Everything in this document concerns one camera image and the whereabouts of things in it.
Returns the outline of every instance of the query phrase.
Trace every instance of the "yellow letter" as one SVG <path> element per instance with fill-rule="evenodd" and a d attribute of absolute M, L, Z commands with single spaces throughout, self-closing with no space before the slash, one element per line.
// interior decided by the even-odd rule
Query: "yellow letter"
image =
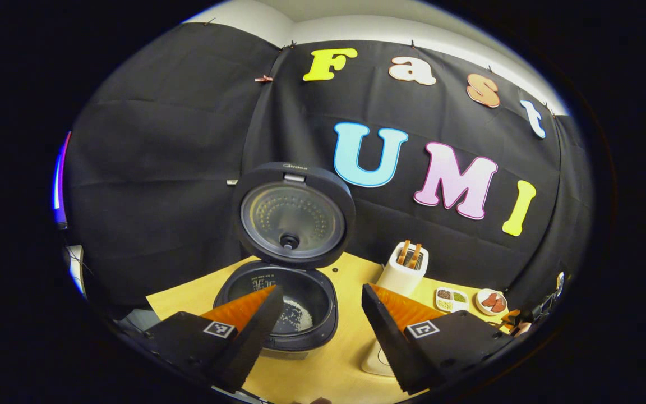
<path fill-rule="evenodd" d="M 437 81 L 433 77 L 430 65 L 415 57 L 397 56 L 393 57 L 393 66 L 387 69 L 390 76 L 402 81 L 417 81 L 419 84 L 433 85 Z"/>
<path fill-rule="evenodd" d="M 311 71 L 303 76 L 303 81 L 330 80 L 335 76 L 330 67 L 339 71 L 345 66 L 345 57 L 356 57 L 358 52 L 353 48 L 314 50 Z"/>
<path fill-rule="evenodd" d="M 503 232 L 516 237 L 523 232 L 523 220 L 525 220 L 525 215 L 528 214 L 530 201 L 533 200 L 537 193 L 538 191 L 530 182 L 518 181 L 518 201 L 515 202 L 510 218 L 502 224 Z"/>
<path fill-rule="evenodd" d="M 495 108 L 500 105 L 500 97 L 495 94 L 497 92 L 497 84 L 487 77 L 482 77 L 479 74 L 470 74 L 467 76 L 467 95 L 474 102 L 482 103 L 490 108 Z"/>

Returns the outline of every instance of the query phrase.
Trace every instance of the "small dish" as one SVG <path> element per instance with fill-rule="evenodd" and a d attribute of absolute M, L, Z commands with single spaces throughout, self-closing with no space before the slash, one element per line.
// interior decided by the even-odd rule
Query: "small dish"
<path fill-rule="evenodd" d="M 470 297 L 465 292 L 451 289 L 450 287 L 438 287 L 435 291 L 435 307 L 438 310 L 453 313 L 459 310 L 470 309 Z"/>
<path fill-rule="evenodd" d="M 475 294 L 475 305 L 482 314 L 493 316 L 501 314 L 507 309 L 507 299 L 502 293 L 493 291 L 493 289 L 481 289 Z"/>

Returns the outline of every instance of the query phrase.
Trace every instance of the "rice cooker lid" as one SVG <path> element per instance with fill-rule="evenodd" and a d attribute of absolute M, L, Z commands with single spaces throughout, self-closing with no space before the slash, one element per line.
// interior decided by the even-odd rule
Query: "rice cooker lid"
<path fill-rule="evenodd" d="M 266 163 L 242 176 L 233 200 L 244 248 L 267 263 L 315 269 L 343 253 L 356 217 L 348 186 L 325 169 Z"/>

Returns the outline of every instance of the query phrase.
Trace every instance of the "wooden table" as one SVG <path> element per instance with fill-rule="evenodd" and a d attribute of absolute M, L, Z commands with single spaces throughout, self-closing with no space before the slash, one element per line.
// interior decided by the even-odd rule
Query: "wooden table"
<path fill-rule="evenodd" d="M 146 298 L 161 320 L 178 311 L 203 314 L 213 308 L 215 296 L 233 271 L 255 259 L 258 258 L 252 256 Z M 333 272 L 333 268 L 338 268 L 338 271 Z M 375 341 L 373 330 L 361 308 L 362 285 L 375 283 L 382 273 L 382 265 L 344 253 L 333 265 L 319 270 L 331 279 L 338 295 L 336 334 L 330 342 L 313 350 L 304 360 L 259 356 L 243 389 L 275 404 L 291 404 L 294 401 L 308 404 L 318 397 L 326 397 L 333 404 L 388 404 L 412 397 L 400 391 L 395 378 L 361 370 L 361 363 Z M 507 314 L 507 310 L 494 317 L 480 313 L 473 302 L 478 291 L 474 287 L 429 278 L 423 278 L 410 297 L 435 307 L 434 291 L 441 286 L 465 292 L 470 313 L 487 322 L 499 323 L 500 318 Z"/>

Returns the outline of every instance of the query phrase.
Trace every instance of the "midea logo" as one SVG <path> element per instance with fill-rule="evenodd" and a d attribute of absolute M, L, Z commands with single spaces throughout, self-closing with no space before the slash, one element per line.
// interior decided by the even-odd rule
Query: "midea logo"
<path fill-rule="evenodd" d="M 293 164 L 283 164 L 284 168 L 296 168 L 296 169 L 308 169 L 307 167 L 301 167 L 301 166 L 294 166 Z"/>

